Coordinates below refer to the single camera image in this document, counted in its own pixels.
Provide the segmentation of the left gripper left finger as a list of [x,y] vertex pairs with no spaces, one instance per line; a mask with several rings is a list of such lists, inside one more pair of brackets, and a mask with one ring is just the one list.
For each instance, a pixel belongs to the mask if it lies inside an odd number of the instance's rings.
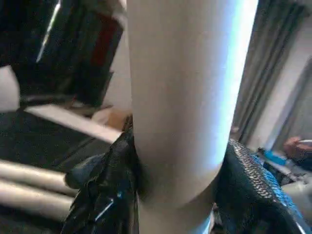
[[105,154],[87,158],[65,175],[78,193],[63,234],[137,234],[138,158],[132,131],[124,132]]

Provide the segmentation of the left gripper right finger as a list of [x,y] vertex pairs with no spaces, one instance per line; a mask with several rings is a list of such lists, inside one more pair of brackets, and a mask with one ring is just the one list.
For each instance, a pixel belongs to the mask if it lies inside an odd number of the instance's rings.
[[230,139],[216,204],[226,234],[310,234],[311,227],[260,159]]

